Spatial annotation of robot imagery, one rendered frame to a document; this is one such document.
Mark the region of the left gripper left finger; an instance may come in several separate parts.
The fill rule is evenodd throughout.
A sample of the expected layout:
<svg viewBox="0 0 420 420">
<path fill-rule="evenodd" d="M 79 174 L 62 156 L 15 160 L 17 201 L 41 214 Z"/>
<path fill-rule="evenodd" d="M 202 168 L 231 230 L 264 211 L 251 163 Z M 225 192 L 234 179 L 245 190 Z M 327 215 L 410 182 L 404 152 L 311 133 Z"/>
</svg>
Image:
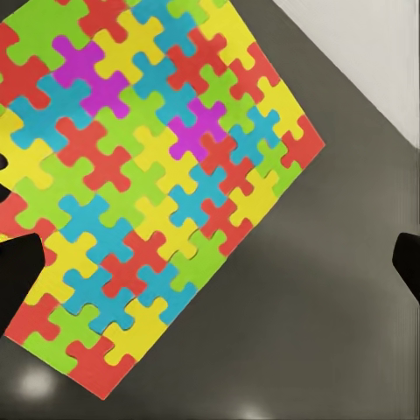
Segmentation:
<svg viewBox="0 0 420 420">
<path fill-rule="evenodd" d="M 45 266 L 37 232 L 0 242 L 0 339 Z"/>
</svg>

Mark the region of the jigsaw puzzle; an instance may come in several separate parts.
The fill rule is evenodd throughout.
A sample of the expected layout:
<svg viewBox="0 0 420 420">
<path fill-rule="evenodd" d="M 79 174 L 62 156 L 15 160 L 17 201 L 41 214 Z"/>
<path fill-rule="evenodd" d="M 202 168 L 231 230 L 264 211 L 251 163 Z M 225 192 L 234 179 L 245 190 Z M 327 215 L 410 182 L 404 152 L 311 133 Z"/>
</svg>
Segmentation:
<svg viewBox="0 0 420 420">
<path fill-rule="evenodd" d="M 230 0 L 29 0 L 0 24 L 4 335 L 105 401 L 325 144 Z"/>
</svg>

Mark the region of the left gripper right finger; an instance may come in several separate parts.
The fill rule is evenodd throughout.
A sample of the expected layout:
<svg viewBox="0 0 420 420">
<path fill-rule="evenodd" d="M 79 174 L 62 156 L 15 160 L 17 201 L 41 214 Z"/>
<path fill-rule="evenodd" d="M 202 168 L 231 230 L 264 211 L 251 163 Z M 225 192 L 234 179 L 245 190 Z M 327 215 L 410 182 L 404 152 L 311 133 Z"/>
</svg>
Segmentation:
<svg viewBox="0 0 420 420">
<path fill-rule="evenodd" d="M 420 304 L 420 236 L 400 233 L 392 263 Z"/>
</svg>

